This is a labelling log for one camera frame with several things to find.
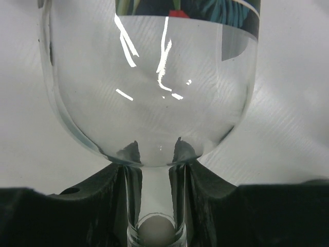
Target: glass stem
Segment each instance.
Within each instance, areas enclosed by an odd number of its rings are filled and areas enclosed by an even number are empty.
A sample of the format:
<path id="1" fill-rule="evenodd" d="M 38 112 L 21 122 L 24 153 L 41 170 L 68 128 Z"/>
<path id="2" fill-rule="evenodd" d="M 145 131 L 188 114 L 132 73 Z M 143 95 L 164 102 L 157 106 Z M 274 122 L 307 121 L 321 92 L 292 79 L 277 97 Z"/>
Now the glass stem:
<path id="1" fill-rule="evenodd" d="M 185 247 L 185 165 L 124 171 L 128 246 Z"/>

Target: red flower print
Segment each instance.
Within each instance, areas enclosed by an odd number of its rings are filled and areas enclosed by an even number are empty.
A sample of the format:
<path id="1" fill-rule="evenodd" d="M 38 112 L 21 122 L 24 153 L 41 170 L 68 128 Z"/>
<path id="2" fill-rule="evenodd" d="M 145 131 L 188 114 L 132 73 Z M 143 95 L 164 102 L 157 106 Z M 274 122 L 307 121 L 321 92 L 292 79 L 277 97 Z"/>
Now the red flower print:
<path id="1" fill-rule="evenodd" d="M 189 16 L 185 14 L 182 10 L 169 10 L 169 16 L 189 18 Z"/>

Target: white backdrop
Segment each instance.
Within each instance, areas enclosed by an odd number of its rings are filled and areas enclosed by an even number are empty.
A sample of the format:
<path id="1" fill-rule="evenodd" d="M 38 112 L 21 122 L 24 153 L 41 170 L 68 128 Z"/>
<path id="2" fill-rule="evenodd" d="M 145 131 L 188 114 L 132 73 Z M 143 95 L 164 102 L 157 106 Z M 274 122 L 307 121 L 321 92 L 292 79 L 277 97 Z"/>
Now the white backdrop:
<path id="1" fill-rule="evenodd" d="M 43 85 L 36 0 L 0 0 L 0 187 L 60 193 L 108 161 L 57 122 Z M 201 162 L 231 183 L 329 177 L 329 1 L 262 0 L 246 118 Z"/>

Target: patterned fabric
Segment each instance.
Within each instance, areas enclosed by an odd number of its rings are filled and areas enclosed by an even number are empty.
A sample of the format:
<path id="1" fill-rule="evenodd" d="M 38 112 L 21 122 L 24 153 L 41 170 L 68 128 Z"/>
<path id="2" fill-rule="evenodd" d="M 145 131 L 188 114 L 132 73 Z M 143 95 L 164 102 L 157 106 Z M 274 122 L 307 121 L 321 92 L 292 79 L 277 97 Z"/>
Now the patterned fabric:
<path id="1" fill-rule="evenodd" d="M 259 9 L 260 0 L 116 0 L 117 15 L 198 19 L 240 28 L 256 38 L 259 31 Z"/>

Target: wine glass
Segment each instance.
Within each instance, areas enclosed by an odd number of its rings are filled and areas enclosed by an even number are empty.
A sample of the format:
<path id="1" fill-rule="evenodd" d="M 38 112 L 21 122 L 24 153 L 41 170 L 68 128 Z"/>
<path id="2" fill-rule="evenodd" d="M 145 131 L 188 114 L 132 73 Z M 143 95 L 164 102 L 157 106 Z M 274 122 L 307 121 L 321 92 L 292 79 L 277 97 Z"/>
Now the wine glass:
<path id="1" fill-rule="evenodd" d="M 241 121 L 260 0 L 38 0 L 50 104 L 124 165 L 128 246 L 186 246 L 185 166 Z"/>

